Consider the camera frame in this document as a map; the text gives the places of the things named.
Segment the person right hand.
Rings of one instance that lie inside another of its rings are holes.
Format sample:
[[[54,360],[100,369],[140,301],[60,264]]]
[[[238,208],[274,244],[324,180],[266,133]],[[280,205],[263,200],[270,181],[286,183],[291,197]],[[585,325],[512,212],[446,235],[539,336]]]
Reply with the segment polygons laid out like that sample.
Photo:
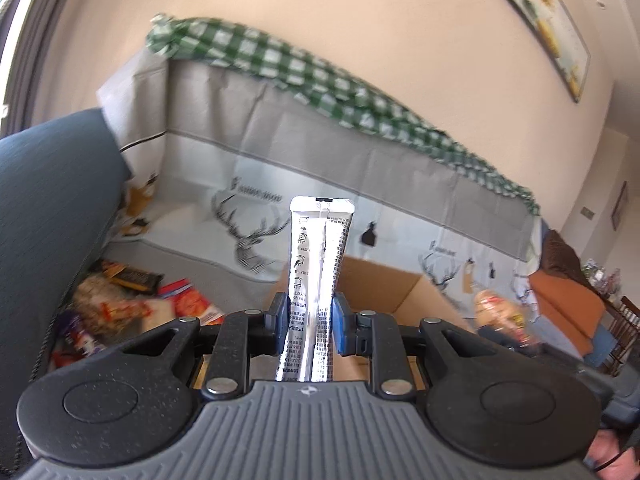
[[[591,442],[587,458],[603,480],[634,480],[639,478],[636,451],[620,452],[620,440],[612,430],[599,430]]]

